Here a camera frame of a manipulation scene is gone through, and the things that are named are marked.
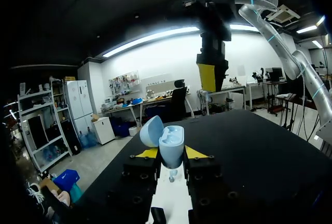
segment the blue container lid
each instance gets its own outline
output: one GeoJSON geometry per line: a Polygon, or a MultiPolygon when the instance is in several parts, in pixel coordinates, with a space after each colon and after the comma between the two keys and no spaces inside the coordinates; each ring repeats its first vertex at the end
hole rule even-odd
{"type": "Polygon", "coordinates": [[[159,138],[162,136],[164,125],[160,117],[154,116],[142,127],[140,138],[143,144],[148,147],[158,147],[159,138]]]}

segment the computer monitor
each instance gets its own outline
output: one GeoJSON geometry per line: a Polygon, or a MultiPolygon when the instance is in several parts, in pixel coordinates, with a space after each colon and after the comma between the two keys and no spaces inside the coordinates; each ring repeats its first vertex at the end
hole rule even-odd
{"type": "Polygon", "coordinates": [[[276,73],[276,72],[270,72],[270,79],[271,79],[271,82],[279,82],[279,74],[276,73]]]}
{"type": "Polygon", "coordinates": [[[275,76],[283,77],[282,69],[280,67],[273,67],[272,72],[275,73],[275,76]]]}

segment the white shelving unit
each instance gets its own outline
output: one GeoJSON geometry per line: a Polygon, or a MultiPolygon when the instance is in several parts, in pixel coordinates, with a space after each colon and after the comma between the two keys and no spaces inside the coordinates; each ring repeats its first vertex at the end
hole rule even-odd
{"type": "Polygon", "coordinates": [[[69,145],[67,143],[67,140],[64,136],[64,133],[62,131],[62,128],[61,128],[61,125],[60,125],[60,119],[59,119],[59,116],[58,116],[58,110],[56,109],[55,107],[55,104],[54,104],[54,97],[53,97],[53,91],[52,91],[52,88],[51,90],[46,90],[46,91],[42,91],[42,92],[37,92],[37,93],[32,93],[32,94],[28,94],[28,95],[24,95],[24,96],[20,96],[18,95],[17,96],[17,99],[18,99],[18,109],[19,109],[19,117],[20,117],[20,122],[21,124],[24,123],[24,122],[27,122],[27,120],[30,118],[30,114],[36,112],[36,111],[40,111],[42,108],[45,108],[45,107],[51,107],[51,111],[54,112],[54,115],[55,115],[55,118],[56,118],[56,122],[58,124],[58,128],[59,128],[59,131],[60,131],[60,136],[52,139],[52,140],[48,140],[48,137],[46,135],[46,140],[48,141],[47,144],[39,147],[38,149],[36,149],[35,147],[31,146],[34,144],[34,141],[33,141],[33,137],[31,135],[31,132],[30,132],[30,127],[29,127],[29,124],[26,123],[26,128],[24,129],[22,127],[22,134],[23,134],[23,139],[24,139],[24,142],[25,142],[25,145],[26,145],[26,149],[28,150],[29,154],[30,154],[30,157],[32,159],[32,162],[33,164],[35,165],[35,167],[40,171],[40,172],[43,172],[44,170],[46,170],[47,168],[49,168],[50,166],[54,165],[55,163],[57,163],[60,159],[62,159],[63,157],[65,157],[67,154],[69,154],[70,156],[72,155],[72,152],[69,148],[69,145]],[[22,110],[22,101],[28,101],[28,100],[31,100],[33,97],[37,97],[37,96],[42,96],[42,95],[48,95],[50,96],[51,98],[51,102],[49,103],[44,103],[44,104],[41,104],[41,105],[37,105],[35,107],[32,107],[32,108],[29,108],[29,109],[26,109],[26,110],[22,110]],[[40,151],[42,151],[43,149],[45,149],[46,147],[48,147],[49,145],[53,144],[54,142],[58,141],[62,139],[63,140],[63,143],[65,144],[65,146],[67,147],[67,151],[65,151],[64,153],[62,153],[60,156],[58,156],[57,158],[55,158],[54,160],[48,162],[46,165],[42,165],[40,166],[37,159],[36,159],[36,154],[40,151]]]}

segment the yellow panel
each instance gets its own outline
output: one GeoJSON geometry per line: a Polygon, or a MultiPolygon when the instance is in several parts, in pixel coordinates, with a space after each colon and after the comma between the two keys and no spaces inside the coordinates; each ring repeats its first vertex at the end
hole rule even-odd
{"type": "Polygon", "coordinates": [[[204,154],[190,148],[189,146],[186,146],[186,152],[187,152],[187,157],[189,159],[192,159],[192,158],[208,158],[207,155],[204,155],[204,154]]]}
{"type": "Polygon", "coordinates": [[[215,92],[216,81],[214,77],[214,65],[198,63],[199,75],[201,77],[202,89],[205,91],[215,92]]]}
{"type": "Polygon", "coordinates": [[[156,158],[158,153],[158,148],[152,148],[150,150],[145,150],[143,153],[137,155],[137,158],[144,158],[144,157],[149,157],[149,158],[156,158]]]}

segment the white wall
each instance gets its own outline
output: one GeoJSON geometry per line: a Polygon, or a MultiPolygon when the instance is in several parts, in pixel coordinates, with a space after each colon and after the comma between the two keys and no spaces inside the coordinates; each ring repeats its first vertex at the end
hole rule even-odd
{"type": "MultiPolygon", "coordinates": [[[[196,91],[201,89],[201,82],[196,55],[200,53],[201,44],[199,34],[173,37],[141,46],[103,62],[101,71],[104,95],[110,95],[109,79],[131,71],[138,70],[140,79],[171,73],[173,79],[185,79],[186,85],[190,85],[191,95],[188,98],[193,110],[197,110],[196,91]]],[[[235,77],[245,73],[248,80],[253,80],[252,72],[260,71],[261,67],[282,66],[277,54],[260,34],[233,33],[232,41],[226,42],[226,59],[229,62],[226,74],[235,77]]],[[[145,92],[135,95],[139,96],[145,96],[145,92]]]]}
{"type": "Polygon", "coordinates": [[[93,113],[100,112],[105,100],[101,64],[88,62],[77,70],[78,80],[86,80],[93,113]]]}
{"type": "MultiPolygon", "coordinates": [[[[311,55],[311,60],[312,63],[315,64],[316,67],[321,66],[320,62],[322,62],[325,65],[325,60],[324,60],[324,50],[326,52],[326,58],[327,58],[327,66],[329,73],[332,71],[332,49],[314,49],[310,50],[310,55],[311,55]]],[[[326,74],[325,69],[316,69],[319,73],[321,74],[326,74]]]]}

